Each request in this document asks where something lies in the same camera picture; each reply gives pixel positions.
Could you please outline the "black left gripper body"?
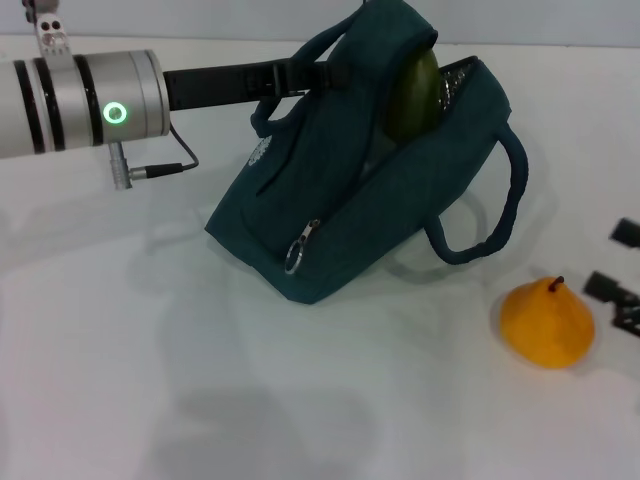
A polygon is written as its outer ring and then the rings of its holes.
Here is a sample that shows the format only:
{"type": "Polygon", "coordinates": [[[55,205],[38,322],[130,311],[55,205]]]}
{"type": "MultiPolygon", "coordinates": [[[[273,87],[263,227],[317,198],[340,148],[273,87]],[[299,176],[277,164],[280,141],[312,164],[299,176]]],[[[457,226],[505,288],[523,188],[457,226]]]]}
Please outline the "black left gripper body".
{"type": "Polygon", "coordinates": [[[171,111],[250,103],[284,95],[288,60],[163,73],[171,111]]]}

